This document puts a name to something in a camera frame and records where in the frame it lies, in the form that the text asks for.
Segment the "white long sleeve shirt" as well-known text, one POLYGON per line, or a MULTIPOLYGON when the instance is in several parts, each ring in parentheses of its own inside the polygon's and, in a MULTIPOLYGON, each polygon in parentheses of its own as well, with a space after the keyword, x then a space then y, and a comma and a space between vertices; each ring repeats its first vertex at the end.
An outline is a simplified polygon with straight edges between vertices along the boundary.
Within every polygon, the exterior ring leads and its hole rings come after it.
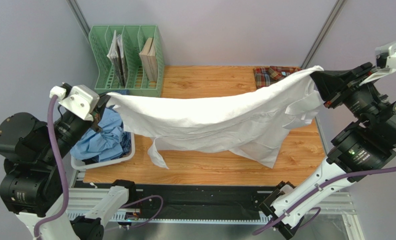
POLYGON ((295 72, 253 92, 225 97, 177 99, 111 93, 108 104, 126 131, 149 137, 148 155, 165 168, 161 151, 230 151, 272 168, 281 145, 295 128, 309 125, 323 100, 311 74, 295 72))

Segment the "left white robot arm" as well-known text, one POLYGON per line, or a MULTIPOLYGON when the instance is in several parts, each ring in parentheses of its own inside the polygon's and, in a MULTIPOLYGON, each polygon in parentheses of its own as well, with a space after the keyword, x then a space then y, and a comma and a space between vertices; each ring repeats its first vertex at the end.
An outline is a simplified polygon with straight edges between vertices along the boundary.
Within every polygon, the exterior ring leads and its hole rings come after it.
POLYGON ((136 203, 135 183, 116 180, 92 210, 70 220, 63 158, 88 130, 101 131, 110 96, 65 83, 53 87, 49 97, 47 121, 19 112, 0 124, 5 171, 0 197, 35 240, 100 240, 118 210, 136 203))

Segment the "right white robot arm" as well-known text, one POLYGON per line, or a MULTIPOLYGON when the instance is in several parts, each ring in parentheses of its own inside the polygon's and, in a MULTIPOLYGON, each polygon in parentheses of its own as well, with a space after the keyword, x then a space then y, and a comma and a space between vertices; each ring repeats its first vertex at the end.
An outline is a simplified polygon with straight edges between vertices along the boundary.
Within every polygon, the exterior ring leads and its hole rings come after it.
POLYGON ((387 167, 396 156, 396 101, 389 102, 376 89, 380 72, 367 62, 351 70, 311 74, 325 107, 345 105, 357 121, 332 139, 333 148, 303 183, 283 181, 260 203, 269 218, 266 229, 275 228, 289 240, 304 225, 307 212, 320 213, 318 204, 326 197, 365 176, 396 172, 387 167))

